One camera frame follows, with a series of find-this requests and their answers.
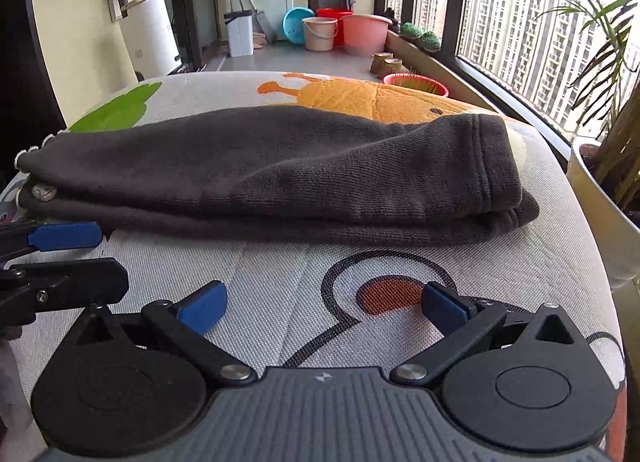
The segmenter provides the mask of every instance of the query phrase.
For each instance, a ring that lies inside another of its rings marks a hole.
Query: beige bucket
[[[338,19],[326,17],[303,18],[305,47],[309,51],[331,51],[338,34]]]

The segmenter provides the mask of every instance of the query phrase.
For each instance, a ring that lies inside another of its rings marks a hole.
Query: ironing board cover
[[[281,103],[388,122],[486,112],[424,93],[408,95],[404,89],[326,76],[203,72],[126,89],[71,130],[124,128],[221,108]],[[603,447],[622,460],[625,365],[596,244],[542,137],[523,123],[506,124],[523,187],[538,201],[540,217],[488,243],[400,249],[196,241],[116,230],[92,250],[33,253],[17,262],[116,258],[129,272],[130,290],[113,305],[115,312],[135,312],[159,298],[177,301],[210,280],[222,280],[228,287],[228,311],[207,338],[260,373],[270,365],[380,365],[388,372],[441,337],[418,305],[420,285],[430,280],[472,299],[503,302],[510,310],[534,312],[542,302],[555,301],[587,338],[618,391],[616,417]],[[20,216],[14,201],[23,180],[18,174],[0,197],[4,221]],[[12,342],[28,397],[79,312],[39,315]],[[347,326],[345,315],[357,325]],[[4,459],[31,456],[17,449]]]

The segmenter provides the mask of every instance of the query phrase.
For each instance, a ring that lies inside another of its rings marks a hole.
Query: black outline drawing
[[[282,366],[284,366],[285,368],[297,368],[298,366],[302,365],[302,363],[304,363],[307,359],[309,359],[309,357],[311,357],[315,352],[321,349],[324,345],[326,345],[331,340],[337,338],[343,332],[349,330],[351,327],[354,327],[355,325],[361,322],[359,319],[357,319],[356,317],[353,317],[347,311],[342,309],[340,305],[338,305],[338,302],[336,301],[335,295],[334,295],[334,283],[335,283],[335,280],[337,280],[338,276],[340,276],[348,268],[353,267],[353,265],[359,262],[362,262],[364,260],[369,260],[372,258],[381,258],[381,257],[404,258],[404,259],[409,259],[424,265],[428,265],[436,272],[436,274],[442,280],[443,284],[448,289],[452,290],[456,294],[459,294],[458,287],[456,286],[456,282],[454,282],[454,280],[451,278],[449,273],[441,265],[438,265],[433,261],[430,261],[418,255],[414,255],[412,253],[403,253],[401,251],[391,251],[389,249],[376,249],[374,251],[363,251],[363,252],[351,255],[350,257],[346,257],[336,262],[334,265],[332,265],[329,268],[329,270],[324,275],[324,278],[322,279],[322,283],[320,286],[320,295],[322,297],[322,302],[324,303],[325,308],[338,320],[338,323],[336,325],[333,325],[331,328],[328,328],[324,332],[318,334],[311,341],[309,341],[308,343],[300,347],[300,349],[298,349],[289,359],[287,359]],[[524,309],[523,307],[519,307],[518,305],[506,303],[498,299],[484,298],[482,296],[464,296],[464,297],[473,302],[476,302],[479,299],[482,299],[482,300],[491,301],[494,303],[500,303],[501,305],[504,305],[505,308],[510,312],[532,312],[532,311],[528,311],[527,309]],[[624,355],[622,353],[622,348],[620,347],[620,343],[618,342],[618,340],[616,340],[614,336],[612,336],[612,334],[605,331],[599,331],[599,332],[594,332],[593,334],[590,334],[590,336],[586,338],[587,343],[589,344],[596,341],[596,339],[612,340],[620,350],[620,355],[624,360]]]

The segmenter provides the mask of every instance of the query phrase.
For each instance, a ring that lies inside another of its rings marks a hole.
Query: blue gripper pad
[[[439,283],[429,282],[422,289],[422,314],[446,337],[476,312],[470,301],[450,294],[449,289]]]
[[[191,330],[204,336],[226,312],[226,286],[219,280],[207,283],[180,300],[176,317]]]
[[[44,224],[31,232],[27,240],[39,251],[97,247],[102,242],[102,229],[97,222]]]

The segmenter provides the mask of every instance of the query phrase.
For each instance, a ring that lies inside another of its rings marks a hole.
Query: cartoon print
[[[146,112],[146,101],[161,82],[139,85],[78,119],[70,132],[99,132],[132,128]]]
[[[23,211],[16,205],[16,199],[26,180],[27,175],[20,172],[0,194],[0,224],[14,222],[22,216]]]
[[[392,266],[389,258],[394,259]],[[393,366],[442,338],[440,332],[422,317],[420,309],[422,286],[432,280],[458,293],[449,273],[441,265],[420,255],[375,250],[356,253],[338,261],[327,270],[320,287],[322,303],[337,324],[300,347],[284,366],[332,366],[340,359],[348,358],[351,365],[382,365],[388,373]],[[492,298],[464,297],[470,301],[483,299],[500,303],[510,312],[527,312],[527,309]],[[602,447],[609,457],[622,462],[626,436],[622,349],[616,338],[606,331],[590,334],[586,340],[618,391],[614,418]],[[380,362],[375,355],[369,354],[375,352],[380,355],[380,349],[376,348],[378,342],[385,344],[387,351],[398,354],[390,353],[385,362]],[[354,351],[354,345],[358,346],[358,351]]]
[[[283,78],[300,78],[308,83],[300,89],[267,81],[258,94],[281,93],[295,98],[291,104],[362,116],[384,123],[424,123],[441,115],[459,114],[477,107],[454,99],[370,81],[329,78],[287,72]]]

